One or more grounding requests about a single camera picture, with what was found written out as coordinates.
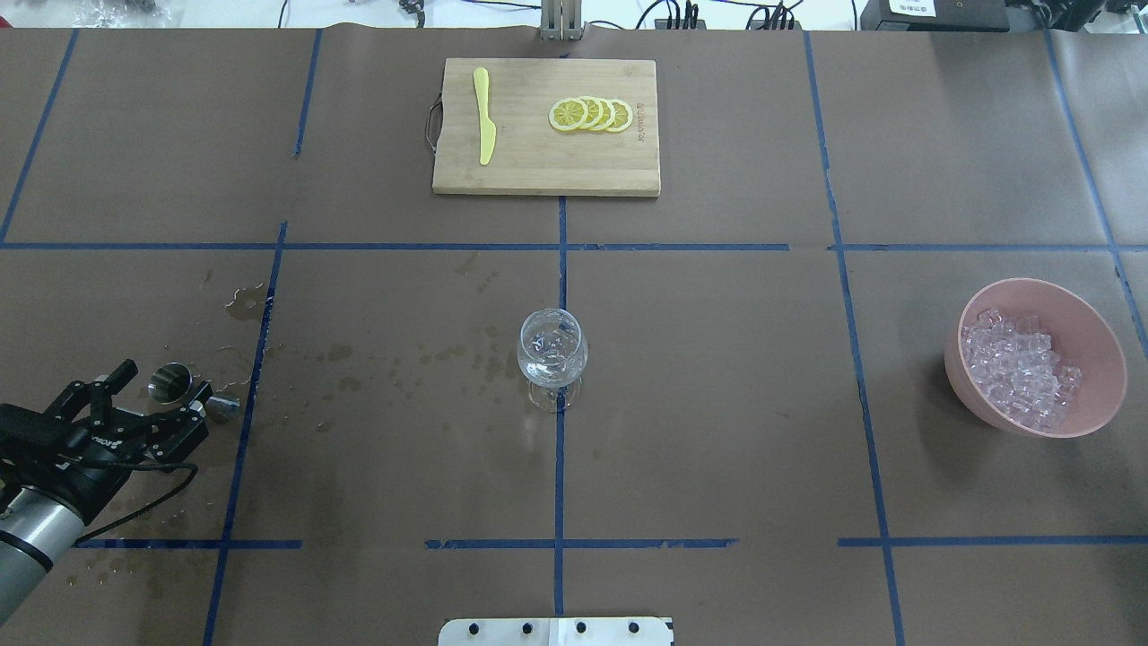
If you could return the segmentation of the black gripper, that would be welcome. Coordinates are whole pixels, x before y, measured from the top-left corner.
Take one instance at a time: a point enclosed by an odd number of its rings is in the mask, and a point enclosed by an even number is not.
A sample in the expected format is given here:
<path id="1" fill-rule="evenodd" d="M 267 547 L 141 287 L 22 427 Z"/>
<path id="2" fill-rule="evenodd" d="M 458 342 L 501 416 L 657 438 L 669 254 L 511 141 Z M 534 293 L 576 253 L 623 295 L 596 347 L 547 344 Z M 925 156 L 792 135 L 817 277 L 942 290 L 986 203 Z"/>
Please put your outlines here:
<path id="1" fill-rule="evenodd" d="M 65 446 L 45 456 L 37 467 L 38 487 L 54 495 L 82 523 L 91 526 L 126 487 L 134 473 L 184 470 L 185 477 L 171 490 L 144 507 L 111 522 L 124 526 L 180 495 L 196 478 L 197 465 L 189 461 L 194 450 L 209 437 L 205 400 L 214 395 L 210 381 L 152 381 L 152 400 L 166 407 L 154 415 L 115 413 L 107 421 L 113 397 L 138 375 L 135 360 L 124 360 L 106 376 L 91 383 L 71 381 L 52 400 L 47 415 L 61 421 L 77 420 L 83 408 L 90 417 L 71 425 Z"/>

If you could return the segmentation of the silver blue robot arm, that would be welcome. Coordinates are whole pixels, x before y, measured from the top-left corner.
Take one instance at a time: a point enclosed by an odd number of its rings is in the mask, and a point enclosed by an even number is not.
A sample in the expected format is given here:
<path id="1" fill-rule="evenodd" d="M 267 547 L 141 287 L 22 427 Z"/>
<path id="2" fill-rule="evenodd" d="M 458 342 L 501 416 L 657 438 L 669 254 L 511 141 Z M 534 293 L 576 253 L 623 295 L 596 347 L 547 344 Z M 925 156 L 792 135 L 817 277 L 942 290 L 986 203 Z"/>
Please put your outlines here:
<path id="1" fill-rule="evenodd" d="M 188 378 L 152 414 L 116 406 L 138 375 L 126 360 L 92 381 L 73 380 L 42 410 L 5 404 L 1 615 L 8 620 L 65 553 L 100 532 L 94 520 L 134 473 L 185 470 L 208 437 L 208 380 Z"/>

